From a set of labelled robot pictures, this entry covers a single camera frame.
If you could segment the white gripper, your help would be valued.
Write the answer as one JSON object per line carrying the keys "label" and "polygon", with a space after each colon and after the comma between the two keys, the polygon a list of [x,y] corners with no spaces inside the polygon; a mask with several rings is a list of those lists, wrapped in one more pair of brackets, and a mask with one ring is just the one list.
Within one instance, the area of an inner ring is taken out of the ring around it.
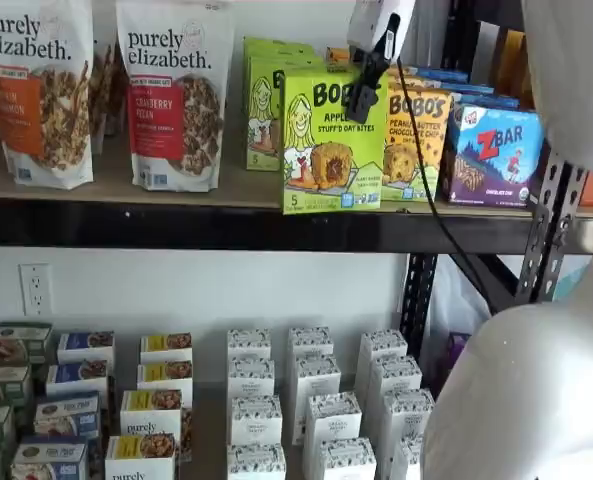
{"label": "white gripper", "polygon": [[351,47],[350,64],[360,74],[352,84],[347,105],[350,120],[365,123],[371,107],[378,101],[378,88],[387,86],[391,60],[384,55],[401,53],[415,4],[414,0],[356,2],[347,42]]}

